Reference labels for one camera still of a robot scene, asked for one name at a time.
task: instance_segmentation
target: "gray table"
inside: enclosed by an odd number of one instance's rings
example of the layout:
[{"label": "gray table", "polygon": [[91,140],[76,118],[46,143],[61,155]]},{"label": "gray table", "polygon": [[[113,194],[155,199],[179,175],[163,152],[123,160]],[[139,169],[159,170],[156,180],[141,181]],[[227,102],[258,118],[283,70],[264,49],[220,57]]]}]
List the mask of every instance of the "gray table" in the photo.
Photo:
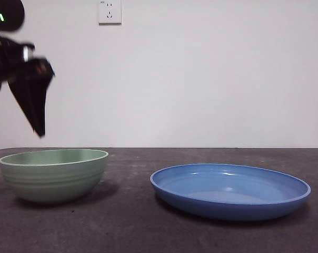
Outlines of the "gray table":
[{"label": "gray table", "polygon": [[[0,150],[0,157],[39,149]],[[102,149],[104,181],[58,206],[15,197],[0,174],[0,253],[318,253],[318,149]],[[152,172],[177,164],[231,163],[289,173],[312,187],[301,209],[263,222],[225,222],[178,211],[156,197]]]}]

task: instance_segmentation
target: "electrical outlet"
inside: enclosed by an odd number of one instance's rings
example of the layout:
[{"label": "electrical outlet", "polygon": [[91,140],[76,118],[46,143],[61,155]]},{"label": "electrical outlet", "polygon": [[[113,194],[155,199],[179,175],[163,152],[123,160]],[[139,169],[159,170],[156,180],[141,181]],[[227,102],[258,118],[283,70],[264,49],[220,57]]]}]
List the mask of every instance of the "electrical outlet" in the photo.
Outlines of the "electrical outlet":
[{"label": "electrical outlet", "polygon": [[98,4],[98,23],[121,24],[122,0],[100,0]]}]

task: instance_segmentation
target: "shallow plastic dish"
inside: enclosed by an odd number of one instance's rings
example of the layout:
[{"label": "shallow plastic dish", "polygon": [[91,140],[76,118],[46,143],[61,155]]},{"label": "shallow plastic dish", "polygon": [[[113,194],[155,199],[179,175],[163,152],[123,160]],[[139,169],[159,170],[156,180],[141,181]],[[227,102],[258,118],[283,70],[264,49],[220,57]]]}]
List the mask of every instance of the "shallow plastic dish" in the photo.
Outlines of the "shallow plastic dish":
[{"label": "shallow plastic dish", "polygon": [[92,149],[26,152],[0,158],[2,176],[20,198],[38,203],[68,202],[100,181],[108,153]]},{"label": "shallow plastic dish", "polygon": [[311,189],[277,171],[230,164],[187,164],[151,175],[157,195],[173,207],[212,219],[253,221],[298,209]]}]

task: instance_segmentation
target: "green bowl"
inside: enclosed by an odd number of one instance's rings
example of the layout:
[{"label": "green bowl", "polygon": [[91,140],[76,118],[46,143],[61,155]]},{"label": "green bowl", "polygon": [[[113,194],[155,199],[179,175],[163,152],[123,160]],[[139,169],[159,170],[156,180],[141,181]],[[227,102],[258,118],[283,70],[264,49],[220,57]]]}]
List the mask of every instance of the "green bowl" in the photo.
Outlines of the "green bowl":
[{"label": "green bowl", "polygon": [[26,152],[0,158],[2,176],[20,198],[68,202],[89,193],[102,178],[108,153],[92,149]]}]

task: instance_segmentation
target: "blue plate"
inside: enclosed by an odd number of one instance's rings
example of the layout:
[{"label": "blue plate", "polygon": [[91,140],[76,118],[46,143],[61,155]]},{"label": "blue plate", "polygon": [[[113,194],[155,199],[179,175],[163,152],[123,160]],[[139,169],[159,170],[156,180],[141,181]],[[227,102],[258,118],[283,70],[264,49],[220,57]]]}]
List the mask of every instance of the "blue plate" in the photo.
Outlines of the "blue plate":
[{"label": "blue plate", "polygon": [[187,164],[151,175],[157,195],[183,211],[221,220],[267,220],[299,208],[311,189],[293,176],[230,164]]}]

